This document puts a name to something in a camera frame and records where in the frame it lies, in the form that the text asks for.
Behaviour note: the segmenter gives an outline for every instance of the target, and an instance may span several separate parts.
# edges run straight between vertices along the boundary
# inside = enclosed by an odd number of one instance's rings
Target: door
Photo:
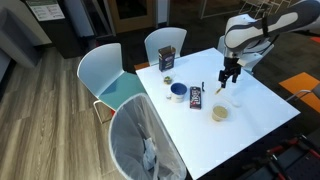
[[[116,33],[152,27],[154,0],[108,0]]]

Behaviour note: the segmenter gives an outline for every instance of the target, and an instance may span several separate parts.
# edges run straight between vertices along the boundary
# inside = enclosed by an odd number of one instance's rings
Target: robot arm
[[[220,71],[221,87],[226,87],[230,76],[236,82],[241,72],[239,57],[245,49],[265,43],[269,37],[281,33],[310,30],[320,27],[320,0],[300,1],[286,10],[260,20],[239,15],[228,20],[225,33],[225,69]]]

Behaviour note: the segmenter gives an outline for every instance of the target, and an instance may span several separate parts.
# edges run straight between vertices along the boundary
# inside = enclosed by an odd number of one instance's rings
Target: wooden floor
[[[109,123],[99,122],[95,97],[77,78],[79,62],[51,48],[35,69],[16,65],[0,103],[1,180],[122,179]]]

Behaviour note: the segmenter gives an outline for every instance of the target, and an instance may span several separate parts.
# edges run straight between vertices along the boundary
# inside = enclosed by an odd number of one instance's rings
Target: trash can
[[[109,130],[113,162],[126,179],[185,179],[186,167],[149,97],[124,102]]]

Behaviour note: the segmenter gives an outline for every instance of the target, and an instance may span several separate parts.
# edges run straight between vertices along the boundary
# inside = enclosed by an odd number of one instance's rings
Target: white table
[[[221,86],[218,72],[223,68],[223,55],[213,48],[176,59],[174,82],[182,82],[188,87],[182,103],[166,98],[170,85],[163,83],[157,65],[137,71],[194,179],[300,113],[245,71],[241,72],[237,83],[228,80],[226,89],[216,95],[216,90]],[[202,109],[190,109],[189,87],[201,87],[202,81],[205,84]],[[229,104],[230,118],[217,122],[211,118],[213,105],[217,102],[228,103],[221,95],[241,106]]]

